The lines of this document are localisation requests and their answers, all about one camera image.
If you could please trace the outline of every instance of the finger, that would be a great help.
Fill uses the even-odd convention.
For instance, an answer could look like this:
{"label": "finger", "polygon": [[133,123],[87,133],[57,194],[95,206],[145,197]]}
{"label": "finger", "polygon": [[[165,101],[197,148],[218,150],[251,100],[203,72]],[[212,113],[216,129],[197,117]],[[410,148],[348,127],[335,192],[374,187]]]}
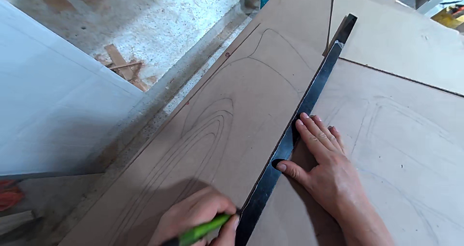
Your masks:
{"label": "finger", "polygon": [[206,194],[210,194],[210,193],[213,193],[213,192],[217,192],[217,190],[214,189],[211,186],[208,186],[206,188],[203,188],[203,189],[195,192],[191,196],[188,196],[187,198],[185,198],[181,202],[178,202],[175,206],[176,207],[182,207],[182,208],[191,208],[191,207],[193,207],[193,205],[197,204]]}
{"label": "finger", "polygon": [[308,175],[308,172],[294,162],[283,160],[276,165],[276,168],[282,173],[295,179],[301,185],[305,187],[309,185],[310,176]]}
{"label": "finger", "polygon": [[314,120],[312,120],[308,114],[301,113],[300,119],[309,130],[309,132],[313,136],[316,136],[319,142],[321,142],[330,151],[335,151],[334,145],[327,139],[327,136],[319,129],[319,127],[317,127],[316,123],[314,123]]}
{"label": "finger", "polygon": [[344,155],[346,155],[346,152],[345,152],[345,145],[344,145],[343,141],[341,140],[340,132],[335,128],[335,126],[330,127],[328,130],[333,134],[333,136],[334,136],[335,139],[337,140],[337,143],[338,143],[338,145],[340,146],[341,152],[342,152]]}
{"label": "finger", "polygon": [[208,242],[206,241],[206,239],[205,239],[205,238],[202,238],[202,239],[199,240],[198,242],[193,243],[192,246],[206,246],[206,243],[208,243]]}
{"label": "finger", "polygon": [[219,192],[205,194],[190,210],[186,223],[191,226],[211,221],[217,213],[235,214],[237,207],[229,197]]}
{"label": "finger", "polygon": [[311,132],[306,128],[300,119],[298,119],[295,123],[295,127],[300,133],[301,139],[306,144],[311,154],[313,154],[315,157],[319,157],[319,155],[326,153],[327,148],[321,142],[319,142],[316,136],[311,134]]}
{"label": "finger", "polygon": [[219,230],[219,236],[211,242],[211,246],[234,246],[235,230],[239,225],[239,217],[233,215]]}
{"label": "finger", "polygon": [[325,127],[324,122],[322,122],[321,118],[319,116],[313,116],[311,119],[314,121],[314,123],[317,125],[317,127],[325,134],[327,139],[332,143],[333,147],[335,149],[341,151],[340,145],[337,142],[337,139],[333,134]]}

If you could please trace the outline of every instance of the wood strip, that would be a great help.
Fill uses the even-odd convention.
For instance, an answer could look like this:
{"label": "wood strip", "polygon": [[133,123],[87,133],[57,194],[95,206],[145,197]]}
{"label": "wood strip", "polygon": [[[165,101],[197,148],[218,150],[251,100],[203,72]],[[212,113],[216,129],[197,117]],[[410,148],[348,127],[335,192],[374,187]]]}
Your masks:
{"label": "wood strip", "polygon": [[123,65],[127,65],[126,60],[123,58],[121,53],[117,50],[116,46],[114,44],[110,44],[108,46],[105,46],[106,51],[108,52],[109,57],[113,61],[115,66],[122,66],[118,70],[120,71],[121,75],[125,80],[131,80],[134,72],[131,70],[129,67],[124,67]]}
{"label": "wood strip", "polygon": [[126,63],[124,65],[113,66],[113,67],[109,67],[109,69],[111,69],[111,70],[120,69],[120,68],[124,68],[124,67],[128,67],[128,66],[138,65],[138,64],[142,64],[142,61],[135,61],[135,62]]}

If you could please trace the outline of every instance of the concrete floor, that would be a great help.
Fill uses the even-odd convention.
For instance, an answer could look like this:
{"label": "concrete floor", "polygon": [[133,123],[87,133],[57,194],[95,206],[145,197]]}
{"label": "concrete floor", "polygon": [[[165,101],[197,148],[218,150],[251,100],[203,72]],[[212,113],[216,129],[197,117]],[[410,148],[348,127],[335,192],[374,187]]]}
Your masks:
{"label": "concrete floor", "polygon": [[8,0],[99,60],[114,44],[153,86],[239,0]]}

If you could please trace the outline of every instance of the orange object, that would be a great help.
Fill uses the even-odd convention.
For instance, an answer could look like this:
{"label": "orange object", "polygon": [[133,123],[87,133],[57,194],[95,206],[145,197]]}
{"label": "orange object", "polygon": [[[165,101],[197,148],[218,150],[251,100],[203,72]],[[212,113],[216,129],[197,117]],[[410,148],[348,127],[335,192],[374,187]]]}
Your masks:
{"label": "orange object", "polygon": [[24,193],[15,184],[14,180],[0,181],[0,212],[13,207],[24,198]]}

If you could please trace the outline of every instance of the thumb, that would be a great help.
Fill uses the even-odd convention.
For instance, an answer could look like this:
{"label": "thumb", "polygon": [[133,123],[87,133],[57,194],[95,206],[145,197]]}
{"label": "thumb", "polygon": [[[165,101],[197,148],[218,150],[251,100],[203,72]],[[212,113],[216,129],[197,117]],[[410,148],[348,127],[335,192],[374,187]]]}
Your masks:
{"label": "thumb", "polygon": [[309,182],[309,174],[292,161],[282,160],[276,165],[276,169],[295,179],[298,183],[305,187]]}
{"label": "thumb", "polygon": [[219,236],[215,238],[210,246],[234,246],[235,230],[239,225],[239,216],[233,215],[219,230]]}

